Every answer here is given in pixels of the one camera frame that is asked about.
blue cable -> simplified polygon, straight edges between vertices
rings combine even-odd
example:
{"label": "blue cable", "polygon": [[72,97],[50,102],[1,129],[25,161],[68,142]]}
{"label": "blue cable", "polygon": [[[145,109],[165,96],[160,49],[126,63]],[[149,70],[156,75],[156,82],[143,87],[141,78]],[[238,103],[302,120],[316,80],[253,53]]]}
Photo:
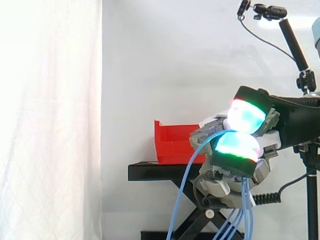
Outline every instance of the blue cable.
{"label": "blue cable", "polygon": [[193,153],[192,157],[190,158],[190,161],[189,161],[188,165],[185,168],[184,175],[183,175],[183,178],[182,178],[182,181],[181,181],[181,186],[180,186],[180,189],[179,189],[179,193],[178,193],[178,196],[177,196],[175,204],[174,204],[174,209],[173,209],[171,220],[170,220],[169,230],[168,230],[168,233],[166,235],[166,240],[171,240],[172,232],[174,230],[174,225],[175,225],[176,217],[177,217],[178,210],[179,210],[179,205],[180,205],[180,202],[181,202],[181,197],[183,195],[183,191],[184,191],[184,188],[185,188],[185,185],[186,185],[186,181],[187,181],[187,177],[188,177],[190,168],[191,168],[195,158],[197,157],[197,155],[199,154],[201,149],[207,143],[209,143],[212,139],[214,139],[214,138],[216,138],[216,137],[218,137],[218,136],[220,136],[222,134],[225,134],[227,132],[234,132],[234,130],[225,130],[225,131],[221,131],[221,132],[218,132],[216,134],[213,134],[213,135],[209,136],[203,143],[200,144],[200,146],[198,146],[198,148],[195,150],[195,152]]}
{"label": "blue cable", "polygon": [[223,223],[223,225],[220,227],[219,231],[215,234],[215,236],[214,236],[214,238],[212,240],[217,240],[218,239],[218,237],[223,232],[223,230],[225,229],[225,227],[227,226],[227,224],[229,223],[231,217],[235,214],[235,212],[236,212],[236,209],[233,209],[232,212],[227,217],[227,219],[225,220],[225,222]]}
{"label": "blue cable", "polygon": [[242,198],[242,209],[244,212],[244,240],[248,240],[249,225],[248,225],[245,181],[246,179],[242,177],[241,178],[241,198]]}
{"label": "blue cable", "polygon": [[235,233],[236,233],[236,231],[237,231],[242,219],[244,218],[244,211],[242,209],[240,211],[241,211],[241,215],[240,215],[239,219],[237,220],[237,223],[235,224],[234,229],[230,233],[230,236],[228,237],[227,240],[231,240],[233,238],[233,236],[235,235]]}
{"label": "blue cable", "polygon": [[248,179],[246,181],[246,185],[247,185],[247,192],[248,192],[247,199],[248,199],[248,203],[249,203],[249,215],[250,215],[249,240],[251,240],[253,232],[254,232],[254,213],[253,213],[252,204],[251,204],[250,186],[249,186],[249,180]]}
{"label": "blue cable", "polygon": [[[238,214],[236,215],[236,219],[238,219],[239,217],[240,217],[240,215],[241,215],[241,213],[240,213],[240,210],[238,211]],[[226,231],[224,232],[224,234],[222,235],[222,237],[220,238],[221,240],[224,240],[226,237],[227,237],[227,235],[230,233],[230,231],[231,231],[231,229],[233,230],[233,227],[234,227],[234,223],[235,223],[235,221],[236,221],[236,219],[234,219],[233,221],[232,221],[232,223],[230,224],[230,226],[226,229]]]}

white fabric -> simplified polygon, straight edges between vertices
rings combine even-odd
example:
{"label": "white fabric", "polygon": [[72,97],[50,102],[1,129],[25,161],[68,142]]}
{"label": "white fabric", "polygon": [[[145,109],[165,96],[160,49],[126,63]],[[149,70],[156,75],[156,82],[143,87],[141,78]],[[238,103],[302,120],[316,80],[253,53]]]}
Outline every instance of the white fabric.
{"label": "white fabric", "polygon": [[101,0],[0,2],[0,239],[100,240]]}

black cable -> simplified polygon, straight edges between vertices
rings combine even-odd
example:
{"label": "black cable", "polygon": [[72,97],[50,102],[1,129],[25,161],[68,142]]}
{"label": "black cable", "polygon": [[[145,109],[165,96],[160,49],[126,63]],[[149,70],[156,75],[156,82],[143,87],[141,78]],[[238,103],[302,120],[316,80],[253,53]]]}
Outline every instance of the black cable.
{"label": "black cable", "polygon": [[257,39],[259,39],[260,41],[264,42],[265,44],[268,44],[276,49],[278,49],[279,51],[281,51],[282,53],[284,53],[285,55],[287,55],[289,58],[291,58],[294,62],[296,61],[294,59],[293,56],[291,56],[289,53],[285,52],[284,50],[282,50],[280,47],[272,44],[271,42],[268,42],[264,39],[262,39],[261,37],[257,36],[256,34],[254,34],[251,30],[249,30],[246,25],[243,23],[243,20],[245,19],[245,16],[242,15],[242,16],[238,16],[238,20],[240,21],[241,25],[244,27],[245,30],[247,30],[251,35],[253,35],[254,37],[256,37]]}
{"label": "black cable", "polygon": [[291,181],[291,182],[288,182],[287,184],[283,185],[279,191],[278,191],[278,194],[281,196],[281,193],[283,192],[283,190],[285,190],[287,187],[293,185],[293,184],[296,184],[297,182],[301,181],[302,179],[306,178],[311,172],[307,172],[306,174],[302,175],[301,177],[298,177],[297,179]]}
{"label": "black cable", "polygon": [[281,194],[284,189],[287,187],[296,184],[297,182],[301,181],[302,179],[306,178],[311,172],[307,172],[306,174],[298,177],[297,179],[290,181],[283,185],[278,192],[274,193],[264,193],[259,195],[253,195],[253,199],[255,204],[258,205],[265,205],[265,204],[280,204],[281,203]]}

red plastic container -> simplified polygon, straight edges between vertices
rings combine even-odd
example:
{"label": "red plastic container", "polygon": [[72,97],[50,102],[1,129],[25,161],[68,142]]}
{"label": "red plastic container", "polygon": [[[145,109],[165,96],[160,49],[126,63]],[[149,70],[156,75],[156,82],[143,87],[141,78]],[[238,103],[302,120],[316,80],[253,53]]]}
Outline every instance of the red plastic container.
{"label": "red plastic container", "polygon": [[[167,125],[154,121],[154,143],[159,164],[174,165],[188,164],[194,148],[189,142],[192,132],[199,129],[198,124],[193,125]],[[203,164],[206,160],[204,154],[199,154],[194,163]]]}

tripod stand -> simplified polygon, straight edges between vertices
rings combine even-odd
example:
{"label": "tripod stand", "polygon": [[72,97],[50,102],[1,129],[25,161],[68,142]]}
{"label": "tripod stand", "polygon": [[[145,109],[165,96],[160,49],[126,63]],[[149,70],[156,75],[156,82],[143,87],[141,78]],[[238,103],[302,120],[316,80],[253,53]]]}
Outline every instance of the tripod stand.
{"label": "tripod stand", "polygon": [[[299,78],[296,80],[297,87],[303,91],[303,95],[314,92],[317,87],[315,74],[308,69],[309,66],[289,21],[287,19],[281,20],[279,25],[300,71]],[[317,170],[320,169],[318,167],[320,166],[320,155],[318,155],[318,148],[319,143],[316,139],[313,142],[293,147],[294,152],[300,154],[300,157],[306,166],[306,172],[308,173],[306,179],[306,193],[309,240],[319,240]]]}

